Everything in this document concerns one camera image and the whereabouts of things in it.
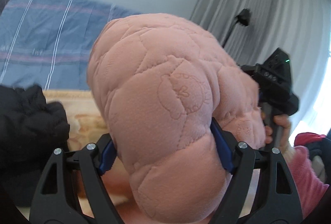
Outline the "right hand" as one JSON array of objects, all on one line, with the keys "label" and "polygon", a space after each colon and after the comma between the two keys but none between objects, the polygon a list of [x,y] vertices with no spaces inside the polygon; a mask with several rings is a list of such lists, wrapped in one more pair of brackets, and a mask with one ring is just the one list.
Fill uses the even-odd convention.
[{"label": "right hand", "polygon": [[[274,124],[278,127],[278,134],[277,134],[277,141],[275,143],[276,147],[282,152],[285,153],[287,150],[291,148],[291,145],[289,143],[289,135],[291,133],[291,121],[289,119],[289,116],[286,114],[282,115],[276,115],[273,117]],[[273,129],[265,125],[265,144],[260,148],[264,148],[268,144],[271,144],[274,138],[273,135]]]}]

